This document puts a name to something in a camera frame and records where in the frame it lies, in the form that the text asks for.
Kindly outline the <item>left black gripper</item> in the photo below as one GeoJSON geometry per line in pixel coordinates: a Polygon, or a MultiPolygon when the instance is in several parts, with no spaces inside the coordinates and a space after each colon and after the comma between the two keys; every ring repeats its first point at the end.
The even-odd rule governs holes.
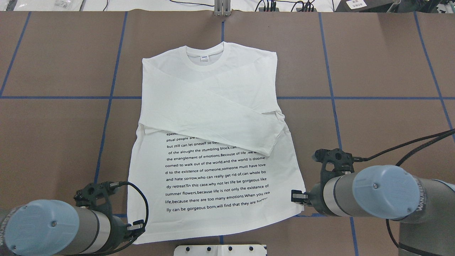
{"type": "Polygon", "coordinates": [[[110,197],[122,186],[134,186],[128,181],[90,183],[74,195],[75,210],[80,219],[75,236],[78,246],[130,246],[134,237],[146,231],[146,221],[132,224],[113,214],[110,197]]]}

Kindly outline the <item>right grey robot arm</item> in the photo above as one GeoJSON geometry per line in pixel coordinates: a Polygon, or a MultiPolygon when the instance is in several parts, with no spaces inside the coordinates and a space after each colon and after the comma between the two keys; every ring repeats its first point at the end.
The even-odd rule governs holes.
{"type": "Polygon", "coordinates": [[[320,182],[291,191],[291,201],[332,217],[377,217],[400,224],[400,256],[453,256],[454,185],[411,175],[395,165],[354,172],[358,159],[336,148],[319,149],[320,182]]]}

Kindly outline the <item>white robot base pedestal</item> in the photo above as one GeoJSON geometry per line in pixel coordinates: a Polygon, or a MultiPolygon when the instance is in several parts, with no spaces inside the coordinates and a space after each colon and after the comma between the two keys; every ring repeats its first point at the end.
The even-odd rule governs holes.
{"type": "Polygon", "coordinates": [[[260,244],[177,246],[174,256],[267,256],[267,246],[260,244]]]}

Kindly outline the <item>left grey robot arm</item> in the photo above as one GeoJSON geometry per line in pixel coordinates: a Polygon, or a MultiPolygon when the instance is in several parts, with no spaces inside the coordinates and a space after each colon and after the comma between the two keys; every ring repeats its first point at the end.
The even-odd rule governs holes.
{"type": "Polygon", "coordinates": [[[2,256],[108,256],[125,250],[143,233],[149,217],[146,196],[128,181],[90,183],[75,206],[40,199],[1,210],[2,256]],[[113,214],[109,199],[130,185],[142,197],[146,217],[131,224],[113,214]]]}

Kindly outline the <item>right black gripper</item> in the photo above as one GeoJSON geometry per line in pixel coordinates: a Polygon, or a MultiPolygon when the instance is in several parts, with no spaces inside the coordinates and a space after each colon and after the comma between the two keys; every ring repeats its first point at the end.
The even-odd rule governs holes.
{"type": "Polygon", "coordinates": [[[321,163],[320,181],[311,191],[306,192],[291,190],[291,202],[297,204],[309,204],[312,207],[325,207],[323,189],[332,178],[337,178],[354,172],[354,157],[351,153],[342,151],[340,148],[328,150],[319,149],[314,152],[313,160],[321,163]]]}

